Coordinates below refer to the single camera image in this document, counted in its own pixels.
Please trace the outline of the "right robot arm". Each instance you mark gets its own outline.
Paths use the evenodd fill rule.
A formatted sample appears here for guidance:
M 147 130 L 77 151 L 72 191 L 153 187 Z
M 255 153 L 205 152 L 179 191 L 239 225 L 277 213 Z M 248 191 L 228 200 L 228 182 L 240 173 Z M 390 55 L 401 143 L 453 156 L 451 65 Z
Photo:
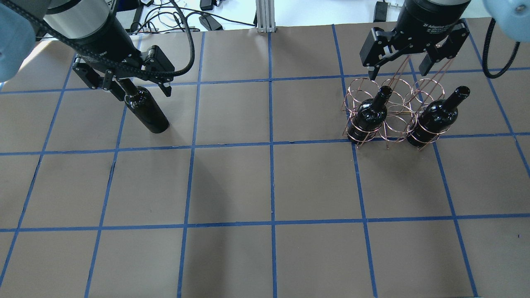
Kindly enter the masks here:
M 520 45 L 529 42 L 528 0 L 405 0 L 395 27 L 390 31 L 371 28 L 360 49 L 360 62 L 367 68 L 369 79 L 376 80 L 385 64 L 402 56 L 423 53 L 418 68 L 423 76 L 435 64 L 455 58 L 471 33 L 464 17 L 478 16 L 473 8 L 490 17 L 482 51 L 483 73 L 489 79 L 505 74 Z M 497 26 L 515 45 L 508 62 L 492 73 L 489 51 Z

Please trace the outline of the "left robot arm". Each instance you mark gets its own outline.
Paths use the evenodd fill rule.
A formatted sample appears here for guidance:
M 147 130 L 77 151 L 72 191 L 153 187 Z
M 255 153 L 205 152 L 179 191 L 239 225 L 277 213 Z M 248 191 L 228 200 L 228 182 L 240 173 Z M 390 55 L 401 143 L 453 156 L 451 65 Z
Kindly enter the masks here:
M 15 77 L 44 29 L 76 51 L 72 69 L 91 89 L 116 98 L 142 96 L 133 78 L 171 95 L 174 66 L 158 46 L 141 52 L 104 0 L 2 0 L 1 79 Z

